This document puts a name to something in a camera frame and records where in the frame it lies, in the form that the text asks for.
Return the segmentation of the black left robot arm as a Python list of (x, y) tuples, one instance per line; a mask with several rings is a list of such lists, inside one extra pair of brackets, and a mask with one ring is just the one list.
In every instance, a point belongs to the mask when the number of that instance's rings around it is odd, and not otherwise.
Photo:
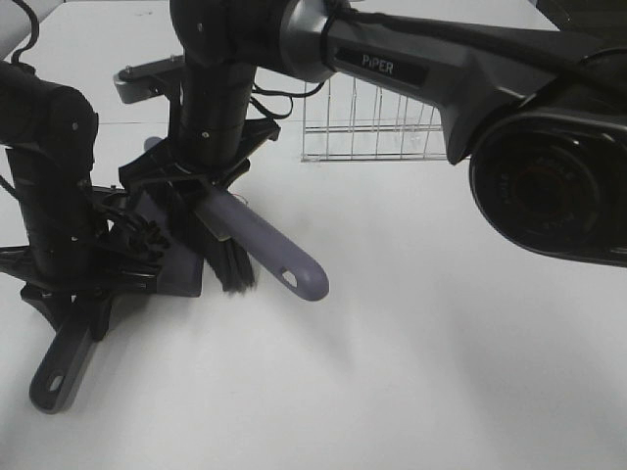
[(1, 143), (27, 243), (1, 250), (1, 270), (25, 283), (24, 296), (55, 330), (76, 322), (100, 341), (118, 292), (143, 290), (168, 241), (120, 189), (91, 180), (99, 116), (77, 89), (46, 81), (21, 59), (39, 37), (25, 2), (30, 38), (1, 64)]

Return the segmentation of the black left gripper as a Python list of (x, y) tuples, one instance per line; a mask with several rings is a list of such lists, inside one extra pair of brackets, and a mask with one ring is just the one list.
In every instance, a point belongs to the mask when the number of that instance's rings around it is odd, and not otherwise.
[(93, 163), (64, 165), (25, 148), (9, 148), (7, 159), (26, 229), (26, 255), (41, 281), (27, 281), (22, 300), (48, 322), (64, 322), (64, 330), (87, 331), (92, 341), (102, 341), (110, 329), (113, 291), (156, 293), (161, 269), (109, 269), (99, 275), (98, 287), (79, 288), (93, 274), (95, 241), (106, 227), (92, 204)]

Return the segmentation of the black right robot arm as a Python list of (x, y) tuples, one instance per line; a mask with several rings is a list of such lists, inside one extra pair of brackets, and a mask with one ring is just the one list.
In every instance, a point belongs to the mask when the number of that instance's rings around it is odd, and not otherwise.
[(235, 176), (257, 69), (321, 84), (343, 73), (435, 108), (473, 199), (532, 253), (626, 263), (626, 51), (596, 37), (356, 10), (346, 1), (173, 1), (183, 53), (123, 71), (125, 101), (167, 94), (164, 159), (127, 188)]

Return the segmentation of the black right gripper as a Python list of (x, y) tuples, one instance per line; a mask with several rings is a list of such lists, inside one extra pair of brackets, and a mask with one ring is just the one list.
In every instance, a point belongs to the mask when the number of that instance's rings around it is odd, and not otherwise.
[(246, 173), (250, 157), (276, 141), (280, 126), (270, 118), (246, 119), (257, 68), (245, 63), (203, 67), (186, 63), (182, 105), (175, 141), (160, 141), (119, 168), (128, 194), (175, 176), (175, 162), (189, 172), (206, 172), (222, 186)]

